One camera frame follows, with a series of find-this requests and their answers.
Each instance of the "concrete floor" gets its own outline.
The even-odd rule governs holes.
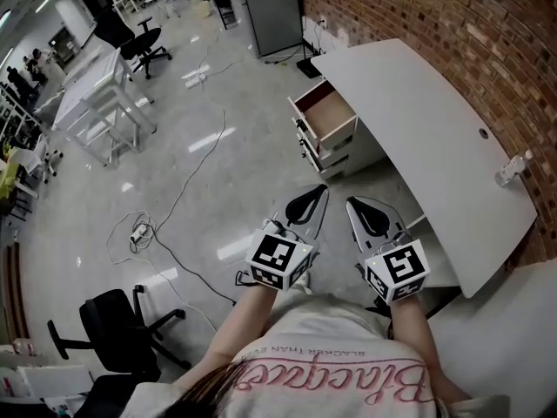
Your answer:
[[[233,256],[225,258],[223,253],[259,228],[277,200],[291,189],[320,181],[300,156],[291,121],[294,113],[286,100],[315,85],[296,68],[299,58],[279,65],[250,58],[234,32],[220,30],[218,16],[197,20],[185,0],[175,4],[182,17],[165,21],[161,36],[161,44],[174,59],[155,63],[152,79],[145,81],[155,103],[144,110],[158,131],[144,139],[139,155],[125,153],[116,170],[103,168],[74,144],[55,138],[64,148],[58,175],[40,187],[41,198],[22,225],[25,312],[32,339],[53,363],[63,361],[52,345],[47,320],[55,321],[62,337],[86,340],[78,312],[86,299],[113,288],[122,288],[131,297],[133,286],[142,283],[149,285],[143,301],[147,323],[173,308],[184,307],[168,282],[148,263],[128,261],[113,266],[105,245],[112,227],[128,212],[145,209],[157,224],[163,220],[185,179],[211,145],[193,152],[188,148],[222,129],[223,110],[226,128],[235,130],[221,139],[191,179],[158,233],[183,264],[203,274],[215,289],[239,298],[243,288],[234,286],[234,277],[243,263],[234,261]],[[199,40],[192,43],[197,36]],[[205,54],[204,64],[211,66],[208,74],[238,62],[209,76],[205,93],[200,86],[186,89],[181,77],[197,69]],[[345,199],[366,195],[382,200],[395,206],[406,222],[421,211],[388,162],[328,184],[331,194],[319,235],[321,255],[311,272],[312,288],[369,306],[375,296],[354,268],[357,247]],[[133,219],[130,216],[115,232],[110,243],[114,259],[131,256],[128,237]],[[138,257],[165,271],[180,297],[203,310],[215,326],[231,310],[229,301],[182,270],[158,244],[153,242]],[[163,343],[195,363],[213,331],[201,314],[185,310],[186,320],[171,323],[164,330]],[[92,351],[70,351],[69,363],[84,363],[94,375],[104,372]],[[163,380],[181,373],[165,360],[161,366]]]

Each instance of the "chair armrest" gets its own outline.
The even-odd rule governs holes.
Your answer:
[[[147,23],[152,19],[153,19],[153,17],[147,17],[145,20],[142,20],[141,22],[139,22],[138,26],[143,26],[144,31],[147,32],[149,30],[147,28]]]

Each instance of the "office chair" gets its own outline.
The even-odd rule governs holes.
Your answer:
[[[143,286],[134,287],[133,309],[121,289],[86,300],[79,308],[79,315],[90,342],[62,339],[54,322],[48,321],[50,337],[62,358],[69,359],[68,348],[92,349],[107,370],[120,373],[98,377],[75,418],[119,417],[136,385],[156,382],[160,376],[153,348],[184,370],[191,368],[189,362],[179,360],[152,337],[162,340],[159,328],[174,317],[184,319],[185,311],[172,310],[147,327],[138,297],[143,292]]]
[[[97,27],[93,31],[95,35],[105,42],[111,44],[114,48],[122,49],[122,57],[125,60],[132,60],[135,56],[139,57],[139,64],[134,68],[134,72],[142,66],[145,67],[145,78],[150,79],[149,64],[158,58],[167,57],[172,60],[172,55],[163,46],[159,46],[156,50],[152,51],[151,47],[157,42],[160,37],[161,29],[154,28],[147,29],[147,22],[152,17],[149,17],[138,26],[144,27],[144,32],[136,36],[130,28],[122,21],[118,14],[116,14],[111,7],[103,9],[97,18]]]

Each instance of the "red brick wall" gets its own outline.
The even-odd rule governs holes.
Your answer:
[[[525,175],[539,218],[513,264],[557,257],[557,0],[304,0],[350,44],[400,37],[460,91]]]

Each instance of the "hair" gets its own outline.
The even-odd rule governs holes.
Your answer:
[[[225,407],[224,399],[248,364],[248,360],[241,360],[206,374],[166,409],[163,418],[217,418]]]

